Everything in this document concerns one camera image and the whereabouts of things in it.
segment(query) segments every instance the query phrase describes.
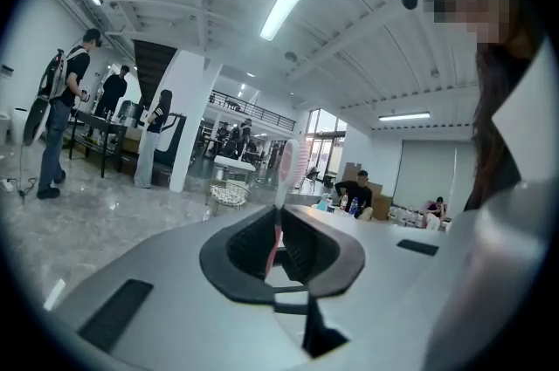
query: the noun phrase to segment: balcony railing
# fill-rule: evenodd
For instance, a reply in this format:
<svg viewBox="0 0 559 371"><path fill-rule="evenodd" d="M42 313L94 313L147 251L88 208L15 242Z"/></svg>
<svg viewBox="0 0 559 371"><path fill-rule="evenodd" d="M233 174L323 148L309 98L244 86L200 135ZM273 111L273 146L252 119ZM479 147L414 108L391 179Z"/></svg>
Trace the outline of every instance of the balcony railing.
<svg viewBox="0 0 559 371"><path fill-rule="evenodd" d="M225 93L212 90L208 101L216 106L222 106L227 109L234 110L250 118L262 120L268 124L272 124L282 129L293 131L295 121L289 120L285 116L278 115L277 113L265 110L262 107L254 106L251 103L242 101L239 98L226 95Z"/></svg>

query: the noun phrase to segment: black and white shirt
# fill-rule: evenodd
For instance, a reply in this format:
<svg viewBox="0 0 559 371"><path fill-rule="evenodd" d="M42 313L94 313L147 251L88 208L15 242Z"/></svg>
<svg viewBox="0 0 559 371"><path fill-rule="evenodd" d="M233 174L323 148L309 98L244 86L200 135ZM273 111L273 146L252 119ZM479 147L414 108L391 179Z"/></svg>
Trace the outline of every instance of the black and white shirt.
<svg viewBox="0 0 559 371"><path fill-rule="evenodd" d="M148 126L148 132L154 132L156 134L159 134L161 132L161 127L163 123L169 116L169 112L165 113L165 111L161 109L160 106L157 106L157 108L154 110L154 115L155 115L154 122Z"/></svg>

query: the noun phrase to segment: glossy tile floor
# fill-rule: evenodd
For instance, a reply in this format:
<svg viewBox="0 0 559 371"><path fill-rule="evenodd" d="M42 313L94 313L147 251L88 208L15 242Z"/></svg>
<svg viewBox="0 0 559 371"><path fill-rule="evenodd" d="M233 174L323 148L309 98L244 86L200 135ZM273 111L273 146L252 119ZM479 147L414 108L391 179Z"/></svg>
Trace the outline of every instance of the glossy tile floor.
<svg viewBox="0 0 559 371"><path fill-rule="evenodd" d="M22 176L37 177L44 145L24 148ZM0 146L0 177L19 176L19 148ZM22 202L17 192L0 192L3 232L16 267L44 301L59 279L62 297L81 280L113 261L142 240L164 230L203 220L210 208L201 193L137 189L132 178L84 160L67 160L67 177L58 199L39 201L34 189ZM231 210L220 206L219 214Z"/></svg>

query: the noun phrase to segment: woman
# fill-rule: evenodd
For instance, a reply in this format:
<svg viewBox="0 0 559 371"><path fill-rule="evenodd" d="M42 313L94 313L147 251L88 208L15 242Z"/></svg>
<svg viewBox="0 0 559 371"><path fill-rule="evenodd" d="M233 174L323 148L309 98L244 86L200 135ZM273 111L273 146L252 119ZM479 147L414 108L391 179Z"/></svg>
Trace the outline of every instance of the woman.
<svg viewBox="0 0 559 371"><path fill-rule="evenodd" d="M162 90L159 103L154 112L146 119L148 130L145 133L146 140L138 158L136 173L134 175L134 185L139 188L151 188L151 173L154 166L154 152L159 144L159 133L161 127L171 108L173 93L170 90Z"/></svg>
<svg viewBox="0 0 559 371"><path fill-rule="evenodd" d="M425 0L436 22L461 24L478 41L480 102L473 121L477 152L473 191L465 210L478 209L489 197L514 186L520 173L493 114L528 69L542 41L542 26L528 0Z"/></svg>

